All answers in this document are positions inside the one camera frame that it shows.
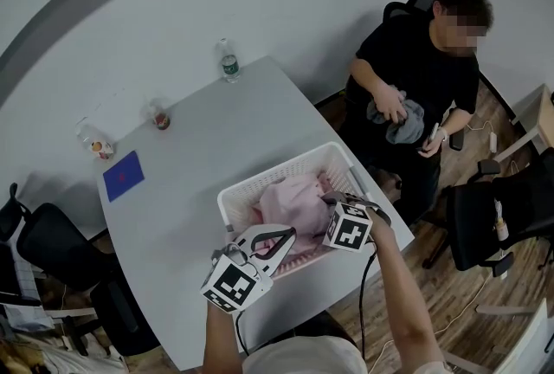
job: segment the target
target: jeans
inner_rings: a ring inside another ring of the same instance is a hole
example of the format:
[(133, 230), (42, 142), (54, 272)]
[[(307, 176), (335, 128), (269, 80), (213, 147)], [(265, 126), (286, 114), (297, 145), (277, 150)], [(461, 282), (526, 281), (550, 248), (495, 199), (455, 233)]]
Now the jeans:
[(409, 226), (422, 218), (434, 204), (441, 175), (441, 150), (425, 158), (413, 145), (392, 145), (384, 138), (387, 124), (375, 125), (365, 117), (346, 115), (338, 135), (364, 168), (372, 165), (393, 172), (402, 179), (402, 195), (394, 203)]

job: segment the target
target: electrical cord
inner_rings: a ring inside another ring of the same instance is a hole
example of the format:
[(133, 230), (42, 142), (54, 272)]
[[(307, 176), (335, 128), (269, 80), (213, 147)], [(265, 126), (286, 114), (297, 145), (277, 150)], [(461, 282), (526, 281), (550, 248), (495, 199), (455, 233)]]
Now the electrical cord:
[(365, 286), (365, 277), (367, 277), (367, 273), (370, 270), (371, 263), (375, 260), (377, 257), (377, 245), (375, 245), (375, 252), (371, 255), (370, 259), (367, 261), (367, 265), (365, 265), (364, 269), (364, 275), (362, 276), (362, 284), (360, 285), (360, 297), (358, 302), (358, 311), (360, 314), (360, 328), (362, 330), (362, 357), (365, 360), (365, 324), (364, 324), (364, 286)]
[[(63, 286), (63, 295), (61, 297), (61, 306), (60, 306), (60, 311), (63, 309), (63, 301), (66, 299), (66, 291), (68, 290), (68, 285), (64, 285)], [(61, 332), (63, 332), (63, 337), (67, 337), (66, 336), (66, 330), (65, 328), (63, 327), (63, 321), (61, 322)]]
[(485, 126), (489, 125), (491, 127), (491, 132), (494, 133), (493, 124), (491, 123), (491, 120), (487, 120), (485, 124), (481, 128), (472, 128), (470, 125), (466, 125), (470, 131), (483, 131), (485, 129)]
[[(466, 307), (464, 307), (464, 309), (461, 310), (461, 313), (459, 313), (456, 317), (454, 317), (452, 320), (450, 320), (450, 323), (448, 323), (448, 325), (446, 325), (444, 328), (442, 328), (441, 330), (435, 332), (435, 335), (441, 334), (442, 332), (445, 332), (457, 319), (459, 319), (464, 314), (465, 311), (467, 311), (467, 309), (477, 300), (477, 297), (479, 297), (479, 294), (481, 294), (481, 292), (485, 288), (486, 283), (491, 279), (492, 275), (493, 275), (492, 273), (490, 273), (488, 275), (488, 277), (485, 279), (485, 281), (481, 285), (481, 288), (479, 288), (479, 291), (477, 291), (477, 294), (475, 294), (475, 296), (466, 305)], [(379, 357), (377, 357), (377, 360), (373, 363), (373, 366), (371, 366), (371, 369), (369, 370), (368, 374), (371, 374), (373, 372), (373, 370), (375, 370), (375, 367), (377, 366), (377, 363), (379, 362), (379, 360), (381, 360), (381, 357), (383, 356), (384, 350), (387, 348), (387, 346), (389, 346), (389, 344), (391, 344), (393, 342), (394, 342), (394, 340), (388, 340), (384, 343), (383, 349), (381, 350), (381, 353), (379, 354)]]
[[(513, 166), (516, 167), (516, 172), (513, 172)], [(512, 172), (512, 175), (519, 172), (518, 164), (514, 160), (510, 162), (510, 171)]]
[(249, 353), (248, 350), (246, 349), (246, 346), (244, 345), (244, 342), (242, 342), (241, 328), (239, 328), (239, 319), (242, 317), (242, 313), (244, 313), (244, 311), (240, 311), (240, 312), (239, 312), (239, 315), (236, 316), (236, 320), (235, 320), (236, 335), (237, 335), (238, 338), (239, 338), (239, 342), (241, 343), (242, 350), (244, 351), (244, 353), (245, 353), (247, 356), (249, 356), (250, 353)]

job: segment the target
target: small bottle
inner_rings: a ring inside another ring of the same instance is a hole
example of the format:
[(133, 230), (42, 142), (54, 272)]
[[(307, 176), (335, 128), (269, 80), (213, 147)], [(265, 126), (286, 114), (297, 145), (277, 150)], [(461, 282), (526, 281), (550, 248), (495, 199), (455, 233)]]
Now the small bottle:
[(226, 38), (222, 38), (219, 41), (219, 49), (221, 50), (221, 64), (225, 80), (229, 83), (236, 83), (241, 76), (241, 69), (239, 67), (239, 62), (236, 60), (235, 53), (229, 46), (229, 42)]
[(494, 200), (494, 207), (496, 208), (496, 223), (494, 225), (496, 236), (499, 238), (499, 242), (503, 242), (510, 236), (508, 225), (506, 225), (504, 218), (502, 218), (502, 203)]
[(76, 130), (77, 138), (83, 147), (90, 151), (95, 157), (102, 160), (109, 160), (113, 157), (113, 147), (106, 140), (104, 135), (90, 125), (78, 125)]

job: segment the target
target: desk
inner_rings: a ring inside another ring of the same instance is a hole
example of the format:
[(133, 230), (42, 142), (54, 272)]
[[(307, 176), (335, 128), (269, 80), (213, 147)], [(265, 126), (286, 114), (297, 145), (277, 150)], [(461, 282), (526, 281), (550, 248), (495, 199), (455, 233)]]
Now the desk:
[[(116, 144), (115, 160), (136, 150), (145, 181), (109, 203), (95, 176), (113, 246), (131, 290), (179, 370), (202, 364), (206, 299), (199, 293), (211, 253), (224, 244), (220, 190), (338, 135), (288, 77), (265, 57), (234, 84), (207, 87), (170, 109), (171, 126), (144, 124)], [(362, 165), (348, 152), (405, 248), (413, 236)], [(330, 253), (275, 282), (241, 319), (248, 347), (277, 336), (356, 289), (370, 256)], [(368, 278), (378, 270), (377, 263)]]
[(512, 124), (520, 122), (526, 134), (512, 146), (498, 154), (494, 160), (501, 162), (510, 157), (519, 148), (540, 137), (546, 147), (554, 146), (554, 105), (551, 102), (551, 91), (543, 85), (537, 98), (526, 107), (520, 115), (512, 120)]

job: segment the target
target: black cable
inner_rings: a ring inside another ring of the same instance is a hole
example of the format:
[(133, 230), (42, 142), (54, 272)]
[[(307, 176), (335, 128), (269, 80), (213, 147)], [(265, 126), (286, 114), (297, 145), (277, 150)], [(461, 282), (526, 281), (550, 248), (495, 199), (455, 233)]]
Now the black cable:
[(360, 285), (360, 300), (358, 303), (358, 310), (360, 313), (360, 328), (362, 329), (362, 357), (365, 361), (365, 324), (364, 324), (364, 286), (365, 286), (365, 277), (367, 277), (367, 272), (370, 270), (371, 263), (377, 257), (377, 246), (376, 251), (371, 255), (370, 259), (365, 265), (364, 275), (362, 276), (362, 284)]
[(242, 317), (242, 313), (244, 313), (244, 311), (241, 311), (239, 315), (236, 316), (236, 320), (235, 320), (236, 335), (239, 337), (239, 342), (241, 342), (242, 350), (246, 353), (247, 356), (249, 356), (250, 353), (248, 352), (248, 350), (246, 349), (246, 346), (242, 342), (241, 328), (239, 328), (239, 319)]

